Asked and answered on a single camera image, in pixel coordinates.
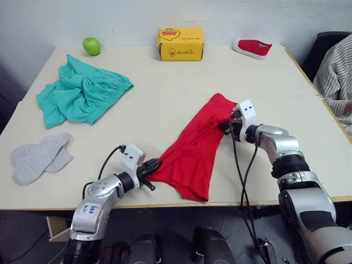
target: cardboard box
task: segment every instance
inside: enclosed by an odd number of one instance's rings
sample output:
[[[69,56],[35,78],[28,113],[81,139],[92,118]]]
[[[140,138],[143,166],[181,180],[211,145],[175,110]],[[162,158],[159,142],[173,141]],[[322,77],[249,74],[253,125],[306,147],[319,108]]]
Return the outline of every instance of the cardboard box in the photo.
[[[160,29],[156,45],[162,61],[200,61],[204,51],[202,28]]]

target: table edge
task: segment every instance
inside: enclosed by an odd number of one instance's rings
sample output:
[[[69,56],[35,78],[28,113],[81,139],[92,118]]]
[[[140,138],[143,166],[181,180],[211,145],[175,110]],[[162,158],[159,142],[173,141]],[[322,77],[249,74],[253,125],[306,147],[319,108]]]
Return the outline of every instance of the table edge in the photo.
[[[350,202],[352,195],[331,197],[333,202]],[[191,203],[168,203],[155,205],[121,205],[115,206],[114,209],[128,208],[161,208],[161,207],[210,207],[210,206],[239,206],[240,202],[191,202]],[[251,206],[270,206],[279,205],[278,200],[253,201]],[[74,211],[76,208],[17,208],[17,209],[0,209],[0,211]]]

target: red sneaker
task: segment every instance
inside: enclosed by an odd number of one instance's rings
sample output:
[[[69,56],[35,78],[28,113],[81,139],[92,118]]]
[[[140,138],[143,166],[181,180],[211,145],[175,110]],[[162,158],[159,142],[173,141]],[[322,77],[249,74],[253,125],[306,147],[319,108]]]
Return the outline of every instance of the red sneaker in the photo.
[[[259,40],[237,40],[233,43],[233,49],[239,53],[255,59],[265,59],[272,44],[266,44]]]

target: person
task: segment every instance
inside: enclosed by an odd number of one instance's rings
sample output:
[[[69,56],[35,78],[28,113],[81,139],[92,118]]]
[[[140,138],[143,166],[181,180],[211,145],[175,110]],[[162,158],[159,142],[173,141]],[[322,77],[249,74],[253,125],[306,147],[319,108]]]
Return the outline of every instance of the person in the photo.
[[[327,51],[313,84],[352,138],[352,34]]]

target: red shorts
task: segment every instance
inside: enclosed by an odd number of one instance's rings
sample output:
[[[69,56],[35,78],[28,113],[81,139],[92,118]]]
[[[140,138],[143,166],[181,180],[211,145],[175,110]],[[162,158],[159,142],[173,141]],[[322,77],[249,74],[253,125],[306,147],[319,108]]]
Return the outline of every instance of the red shorts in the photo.
[[[236,105],[220,93],[213,95],[160,157],[163,163],[149,180],[170,184],[184,199],[208,201],[216,149],[224,135],[218,125],[229,120]]]

